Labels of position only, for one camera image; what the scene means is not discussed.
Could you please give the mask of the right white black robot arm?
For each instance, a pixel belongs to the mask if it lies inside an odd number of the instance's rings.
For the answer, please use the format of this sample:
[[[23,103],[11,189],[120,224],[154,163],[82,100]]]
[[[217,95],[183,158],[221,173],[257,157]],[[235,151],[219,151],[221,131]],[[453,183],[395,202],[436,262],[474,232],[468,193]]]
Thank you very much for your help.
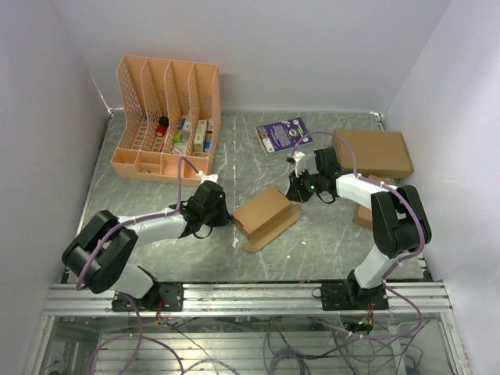
[[[289,200],[305,203],[328,193],[329,204],[343,198],[370,211],[374,246],[344,282],[345,302],[353,309],[363,308],[383,289],[383,281],[396,266],[431,240],[418,191],[412,185],[396,187],[343,171],[332,147],[309,154],[294,152],[287,162],[294,166],[288,175]]]

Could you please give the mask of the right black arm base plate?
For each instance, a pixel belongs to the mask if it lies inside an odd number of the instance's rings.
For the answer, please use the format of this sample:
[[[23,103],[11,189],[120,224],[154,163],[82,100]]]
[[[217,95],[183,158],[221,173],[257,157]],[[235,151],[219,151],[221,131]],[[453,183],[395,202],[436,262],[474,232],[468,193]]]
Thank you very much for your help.
[[[356,289],[346,282],[323,283],[311,292],[321,303],[323,311],[367,311],[387,310],[388,298],[382,286],[371,289]]]

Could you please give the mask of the brown cardboard box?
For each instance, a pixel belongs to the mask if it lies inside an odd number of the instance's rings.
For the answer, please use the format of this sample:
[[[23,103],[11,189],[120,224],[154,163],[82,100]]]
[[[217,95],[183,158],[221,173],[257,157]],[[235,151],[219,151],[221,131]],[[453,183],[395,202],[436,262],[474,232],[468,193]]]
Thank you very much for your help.
[[[301,206],[289,201],[275,185],[246,202],[232,214],[234,225],[246,237],[244,249],[259,252],[296,223]]]

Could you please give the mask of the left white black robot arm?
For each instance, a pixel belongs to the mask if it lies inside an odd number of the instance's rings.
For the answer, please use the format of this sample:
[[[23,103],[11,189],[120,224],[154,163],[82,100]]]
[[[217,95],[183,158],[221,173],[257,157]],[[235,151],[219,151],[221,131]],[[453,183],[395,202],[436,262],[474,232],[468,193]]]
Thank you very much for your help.
[[[166,307],[179,311],[180,287],[161,282],[140,266],[128,265],[133,250],[166,239],[198,236],[199,230],[224,227],[230,222],[226,195],[216,182],[205,180],[178,205],[145,216],[115,216],[108,210],[95,214],[62,254],[62,262],[78,277],[78,285],[95,294],[113,290],[120,298],[113,308],[142,310]]]

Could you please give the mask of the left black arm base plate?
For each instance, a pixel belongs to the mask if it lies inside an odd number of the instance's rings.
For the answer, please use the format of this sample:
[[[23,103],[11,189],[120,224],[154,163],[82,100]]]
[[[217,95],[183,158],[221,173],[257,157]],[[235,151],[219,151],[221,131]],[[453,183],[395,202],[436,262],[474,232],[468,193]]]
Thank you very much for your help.
[[[142,298],[127,298],[125,294],[116,292],[112,311],[133,312],[130,301],[139,312],[180,312],[184,304],[184,286],[178,283],[156,283]]]

